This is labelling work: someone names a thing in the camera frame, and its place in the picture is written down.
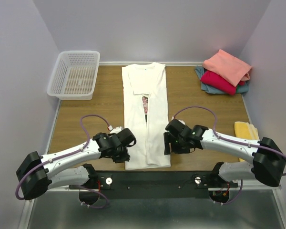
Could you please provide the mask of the white floral t shirt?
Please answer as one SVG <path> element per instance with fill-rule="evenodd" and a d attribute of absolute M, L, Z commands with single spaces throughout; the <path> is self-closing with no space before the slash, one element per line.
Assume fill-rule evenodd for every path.
<path fill-rule="evenodd" d="M 128 65 L 122 68 L 122 80 L 124 127 L 136 138 L 136 144 L 128 149 L 130 160 L 125 168 L 170 167 L 163 136 L 169 122 L 165 65 Z"/>

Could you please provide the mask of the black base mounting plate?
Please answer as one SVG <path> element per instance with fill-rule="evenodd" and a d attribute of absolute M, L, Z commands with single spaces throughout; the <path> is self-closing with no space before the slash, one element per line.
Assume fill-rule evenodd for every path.
<path fill-rule="evenodd" d="M 96 171 L 83 186 L 108 199 L 209 198 L 210 188 L 238 187 L 211 171 Z"/>

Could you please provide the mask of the folded pink t shirt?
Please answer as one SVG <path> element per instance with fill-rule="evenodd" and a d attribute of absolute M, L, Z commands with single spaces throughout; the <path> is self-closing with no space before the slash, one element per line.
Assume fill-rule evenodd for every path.
<path fill-rule="evenodd" d="M 202 66 L 212 71 L 231 85 L 237 86 L 240 81 L 250 80 L 252 66 L 220 49 L 211 58 L 203 61 Z"/>

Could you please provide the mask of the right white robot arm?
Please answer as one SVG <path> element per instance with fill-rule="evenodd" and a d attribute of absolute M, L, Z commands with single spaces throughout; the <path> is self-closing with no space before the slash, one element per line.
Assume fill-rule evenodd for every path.
<path fill-rule="evenodd" d="M 191 149 L 210 149 L 231 154 L 240 162 L 219 162 L 213 168 L 209 181 L 215 187 L 234 180 L 256 179 L 269 187 L 278 187 L 286 166 L 286 157 L 275 142 L 267 137 L 261 141 L 247 140 L 195 125 L 189 128 L 173 119 L 165 128 L 165 154 L 187 154 Z"/>

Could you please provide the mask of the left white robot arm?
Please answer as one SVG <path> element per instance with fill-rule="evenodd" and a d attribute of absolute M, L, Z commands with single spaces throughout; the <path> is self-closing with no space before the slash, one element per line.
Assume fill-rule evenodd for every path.
<path fill-rule="evenodd" d="M 117 133 L 98 133 L 81 145 L 52 155 L 32 152 L 16 171 L 19 180 L 16 198 L 32 200 L 62 186 L 97 187 L 98 175 L 87 161 L 100 158 L 110 158 L 115 163 L 129 161 L 127 149 L 135 144 L 135 136 L 125 128 Z"/>

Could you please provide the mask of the white plastic basket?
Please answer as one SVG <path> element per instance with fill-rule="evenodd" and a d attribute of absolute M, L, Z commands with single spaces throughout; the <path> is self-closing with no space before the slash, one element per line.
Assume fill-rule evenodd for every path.
<path fill-rule="evenodd" d="M 98 51 L 61 52 L 52 71 L 47 94 L 60 100 L 91 100 L 99 61 Z"/>

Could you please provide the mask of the aluminium rail frame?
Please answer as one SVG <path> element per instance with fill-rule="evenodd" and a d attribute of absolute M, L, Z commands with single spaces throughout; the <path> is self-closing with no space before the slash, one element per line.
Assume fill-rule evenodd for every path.
<path fill-rule="evenodd" d="M 27 201 L 21 229 L 286 229 L 281 190 L 244 182 L 241 195 L 230 205 L 210 200 L 112 200 L 107 209 L 80 204 L 78 191 L 66 187 Z"/>

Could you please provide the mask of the yellow folded towel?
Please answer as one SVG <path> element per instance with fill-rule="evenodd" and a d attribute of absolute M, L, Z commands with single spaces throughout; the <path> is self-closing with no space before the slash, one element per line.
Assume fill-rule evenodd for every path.
<path fill-rule="evenodd" d="M 235 136 L 241 139 L 260 140 L 258 129 L 248 122 L 237 121 L 234 123 Z"/>

